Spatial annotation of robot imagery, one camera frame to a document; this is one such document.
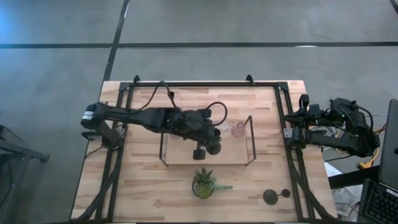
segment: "keyboard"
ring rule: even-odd
[[[398,224],[398,197],[389,193],[387,187],[381,184],[371,180],[366,182],[359,214],[374,223]]]

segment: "cable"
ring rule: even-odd
[[[216,101],[216,102],[210,103],[210,104],[206,107],[206,109],[203,111],[203,113],[201,114],[201,115],[204,115],[205,112],[206,112],[208,109],[211,108],[211,106],[217,105],[217,104],[221,105],[221,106],[224,108],[225,114],[224,114],[224,118],[223,118],[219,123],[211,124],[212,126],[217,126],[217,125],[220,125],[220,124],[224,123],[224,121],[226,120],[226,117],[227,117],[227,115],[228,115],[228,109],[227,109],[226,105],[225,105],[224,103],[220,102],[220,101]]]
[[[348,120],[350,121],[351,125],[353,126],[353,128],[355,129],[355,132],[356,132],[356,127],[355,127],[353,119],[349,116],[349,114],[347,112],[345,112],[343,109],[340,108],[340,105],[346,105],[346,104],[339,103],[337,105],[337,108],[339,110],[341,110],[341,112],[343,112],[343,114],[348,118]]]
[[[148,102],[147,102],[144,106],[140,107],[136,112],[130,113],[130,114],[128,114],[128,115],[136,114],[136,113],[138,113],[138,112],[141,112],[143,109],[145,109],[145,108],[149,105],[149,103],[151,103],[151,101],[152,101],[152,99],[154,98],[154,96],[155,96],[155,94],[156,94],[156,91],[157,91],[158,87],[160,86],[160,84],[163,84],[163,85],[166,87],[166,89],[167,89],[167,95],[169,96],[170,101],[171,101],[172,104],[173,104],[173,107],[174,107],[174,108],[177,108],[177,105],[176,105],[175,102],[174,102],[174,99],[173,99],[173,97],[172,97],[172,94],[171,94],[171,91],[170,91],[169,86],[167,85],[166,82],[160,81],[160,82],[156,85],[155,90],[154,90],[154,92],[152,93],[152,95],[150,96]],[[203,113],[202,113],[202,115],[203,115],[207,109],[209,109],[211,106],[217,105],[217,104],[221,105],[221,106],[224,108],[224,110],[225,110],[225,115],[224,115],[224,118],[223,118],[219,123],[216,123],[216,124],[208,124],[208,123],[205,123],[205,122],[196,120],[196,119],[192,119],[192,118],[186,117],[183,113],[181,113],[181,111],[179,111],[179,110],[177,110],[177,111],[178,111],[182,116],[184,116],[184,117],[186,117],[186,118],[188,118],[188,119],[192,119],[192,120],[194,120],[194,121],[196,121],[196,122],[199,122],[199,123],[201,123],[201,124],[210,125],[210,126],[217,126],[217,125],[222,124],[222,123],[226,120],[227,115],[228,115],[228,109],[227,109],[227,107],[226,107],[226,105],[225,105],[224,103],[222,103],[222,102],[220,102],[220,101],[213,102],[213,103],[211,103],[210,105],[208,105],[207,108],[206,108],[206,109],[203,111]]]
[[[101,147],[95,149],[94,151],[89,152],[89,153],[85,156],[85,159],[86,159],[89,155],[91,155],[92,153],[94,153],[94,152],[96,152],[96,151],[98,151],[98,150],[100,150],[100,149],[102,149],[102,148],[103,148],[103,147],[101,146]]]
[[[154,90],[154,92],[152,93],[152,95],[150,96],[148,102],[147,102],[144,106],[140,107],[136,112],[131,113],[131,114],[129,114],[129,115],[132,115],[132,114],[141,112],[143,109],[145,109],[145,108],[149,105],[149,103],[151,103],[151,101],[152,101],[152,99],[154,98],[155,93],[156,93],[158,87],[160,86],[160,84],[163,84],[163,85],[166,87],[166,89],[167,89],[167,94],[168,94],[168,96],[169,96],[169,98],[170,98],[170,101],[171,101],[172,104],[173,104],[173,107],[174,107],[174,108],[177,108],[177,106],[176,106],[175,103],[174,103],[174,99],[172,98],[172,95],[171,95],[171,91],[170,91],[170,89],[169,89],[169,86],[167,85],[166,82],[160,81],[160,82],[158,82],[158,84],[156,85],[155,90]]]
[[[384,114],[375,114],[375,115],[373,115],[372,117],[373,117],[373,118],[378,118],[378,117],[386,116],[386,115],[388,115],[388,113],[384,113]]]
[[[323,153],[324,150],[330,148],[330,147],[327,147],[326,149],[324,149],[321,145],[317,145],[317,146],[319,146],[321,148],[321,153]]]
[[[387,126],[387,123],[384,124],[381,129],[378,129],[377,131],[374,131],[374,132],[377,133],[377,135],[379,136],[383,131],[386,130],[386,126]]]
[[[365,111],[365,112],[368,113],[369,118],[370,118],[370,120],[371,120],[371,127],[370,127],[370,129],[371,129],[371,131],[373,131],[373,116],[372,116],[372,114],[371,114],[367,109],[363,108],[362,106],[358,106],[358,105],[355,105],[355,106],[358,107],[359,109],[361,109],[361,110],[363,110],[363,111]]]
[[[338,126],[337,124],[335,124],[335,123],[333,123],[333,122],[331,122],[331,121],[329,121],[329,120],[327,120],[327,119],[321,119],[321,121],[326,121],[326,122],[332,124],[334,127],[338,128],[338,129],[340,129],[340,130],[342,130],[342,131],[348,132],[348,131],[345,130],[343,127],[340,127],[340,126]]]
[[[2,207],[3,203],[6,201],[8,195],[10,194],[10,191],[12,189],[12,170],[11,170],[11,164],[10,161],[8,161],[8,159],[6,159],[7,165],[8,165],[8,172],[9,172],[9,176],[10,176],[10,187],[7,190],[6,195],[4,196],[4,198],[1,200],[0,202],[0,208]]]
[[[348,206],[350,206],[357,214],[359,214],[359,212],[355,209],[355,208],[353,208],[350,204],[348,204],[348,203],[340,203],[340,202],[338,202],[338,203],[335,203],[336,205],[348,205]]]
[[[354,155],[349,155],[349,156],[339,157],[339,158],[334,158],[334,159],[328,159],[328,160],[325,160],[323,162],[335,161],[335,160],[338,160],[338,159],[345,159],[345,158],[349,158],[351,156],[354,156]]]
[[[360,162],[358,164],[358,168],[360,169],[367,169],[373,166],[373,162],[376,159],[377,155],[379,154],[379,148],[376,149],[375,155],[373,155],[372,159],[368,162]]]

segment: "black stand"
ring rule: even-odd
[[[8,218],[14,208],[15,199],[21,187],[30,159],[36,158],[40,160],[40,162],[47,162],[50,157],[49,154],[36,152],[22,145],[24,145],[24,142],[18,136],[8,128],[0,125],[0,158],[4,161],[1,163],[1,167],[3,167],[5,163],[10,163],[9,159],[21,160],[18,161],[19,165],[15,173],[11,171],[11,165],[9,164],[8,166],[10,169],[8,170],[9,175],[12,175],[12,183],[10,183],[9,190],[6,196],[4,196],[6,198],[4,198],[4,202],[0,207],[0,224],[9,223]]]

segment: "plant pot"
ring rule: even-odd
[[[192,192],[193,192],[193,194],[195,194],[196,197],[200,198],[197,193],[197,184],[194,182],[192,182]],[[209,194],[209,196],[207,198],[200,198],[200,199],[208,199],[213,193],[214,193],[214,189],[211,191],[211,193]]]

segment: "black cable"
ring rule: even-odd
[[[334,159],[328,159],[328,160],[325,160],[323,162],[335,161],[335,160],[338,160],[338,159],[345,159],[345,158],[349,158],[351,156],[354,156],[354,155],[349,155],[349,156],[339,157],[339,158],[334,158]]]
[[[201,122],[202,124],[207,124],[207,125],[212,125],[212,126],[217,126],[217,125],[220,125],[220,124],[224,123],[224,121],[226,120],[226,117],[228,116],[228,109],[227,109],[226,105],[225,105],[224,103],[220,102],[220,101],[216,101],[216,102],[210,103],[210,104],[206,107],[206,109],[203,111],[203,113],[202,113],[201,115],[204,115],[205,112],[206,112],[209,108],[211,108],[213,105],[217,105],[217,104],[221,105],[221,106],[224,108],[224,110],[225,110],[224,118],[223,118],[219,123],[216,123],[216,124],[208,124],[208,123],[204,123],[204,122],[202,122],[202,121],[199,121],[199,122]]]
[[[348,205],[348,206],[350,206],[357,214],[359,214],[359,212],[357,211],[357,210],[355,210],[355,208],[353,208],[350,204],[348,204],[348,203],[340,203],[340,202],[338,202],[338,203],[335,203],[335,204],[337,204],[337,205]]]
[[[177,106],[176,106],[175,103],[174,103],[174,99],[172,98],[172,95],[171,95],[171,91],[170,91],[169,86],[167,85],[166,82],[160,81],[160,82],[158,82],[158,84],[156,85],[155,90],[154,90],[154,92],[152,93],[152,95],[150,96],[148,102],[147,102],[144,106],[141,106],[136,112],[131,113],[131,114],[129,114],[129,115],[132,115],[132,114],[141,112],[143,109],[145,109],[145,108],[149,105],[149,103],[151,103],[151,101],[152,101],[152,99],[154,98],[155,93],[156,93],[158,87],[160,86],[160,84],[163,84],[163,85],[166,87],[166,89],[167,89],[167,95],[169,96],[170,101],[171,101],[172,104],[173,104],[173,107],[174,107],[174,108],[177,108]]]
[[[102,149],[102,148],[103,148],[103,147],[101,146],[101,147],[95,149],[94,151],[89,152],[89,153],[85,156],[85,159],[86,159],[89,155],[91,155],[92,153],[94,153],[94,152],[96,152],[96,151],[98,151],[98,150],[100,150],[100,149]]]
[[[354,124],[353,119],[349,116],[349,114],[348,114],[347,112],[345,112],[343,109],[340,108],[340,105],[346,105],[346,104],[339,103],[339,104],[337,105],[337,108],[338,108],[339,110],[341,110],[341,112],[343,112],[343,114],[344,114],[344,115],[348,118],[348,120],[350,121],[350,123],[351,123],[351,125],[353,126],[353,128],[356,130],[356,127],[355,127],[355,124]]]
[[[358,106],[358,105],[355,105],[355,106],[358,107],[359,109],[367,112],[367,114],[369,115],[369,118],[371,120],[371,127],[370,128],[371,128],[371,131],[373,131],[373,115],[367,109],[363,108],[362,106]]]
[[[8,195],[10,194],[10,191],[12,189],[12,171],[11,171],[11,164],[10,161],[8,161],[8,159],[6,159],[7,165],[8,165],[8,172],[9,172],[9,176],[10,176],[10,187],[7,190],[6,195],[4,196],[4,198],[1,200],[0,202],[0,208],[2,207],[3,203],[6,201]]]
[[[340,127],[340,126],[338,126],[337,124],[335,124],[335,123],[333,123],[333,122],[331,122],[331,121],[329,121],[329,120],[327,120],[327,119],[321,119],[321,121],[326,121],[326,122],[332,124],[335,128],[338,128],[338,129],[340,129],[340,130],[342,130],[342,131],[345,131],[345,132],[349,132],[349,131],[345,130],[345,128]]]
[[[163,85],[166,87],[166,89],[167,89],[167,94],[168,94],[168,96],[169,96],[169,98],[170,98],[170,101],[171,101],[172,104],[173,104],[173,107],[174,107],[174,108],[177,108],[177,105],[175,104],[174,99],[173,99],[173,97],[172,97],[172,95],[171,95],[171,91],[170,91],[169,86],[167,85],[166,82],[160,81],[160,82],[157,84],[157,86],[155,87],[155,90],[154,90],[154,92],[152,93],[152,96],[150,96],[148,102],[147,102],[144,106],[142,106],[141,108],[139,108],[139,109],[138,109],[136,112],[134,112],[133,114],[142,111],[143,109],[145,109],[145,108],[149,105],[149,103],[152,101],[153,97],[155,96],[156,90],[157,90],[157,88],[160,86],[160,84],[163,84]],[[208,124],[208,123],[205,123],[205,122],[196,120],[196,119],[192,119],[192,120],[194,120],[194,121],[196,121],[196,122],[199,122],[199,123],[201,123],[201,124],[210,125],[210,126],[217,126],[217,125],[222,124],[222,123],[226,120],[226,118],[227,118],[228,109],[227,109],[226,105],[225,105],[224,103],[220,102],[220,101],[216,101],[216,102],[210,103],[210,105],[208,105],[207,108],[203,111],[202,115],[203,115],[203,114],[205,113],[205,111],[206,111],[207,109],[209,109],[211,106],[217,105],[217,104],[221,105],[221,106],[224,108],[224,110],[225,110],[224,118],[223,118],[219,123],[216,123],[216,124]]]
[[[313,134],[320,134],[324,136],[328,131],[327,130],[314,130],[312,131]]]
[[[323,151],[325,150],[321,145],[317,145],[319,147],[321,147],[321,153],[323,153]]]

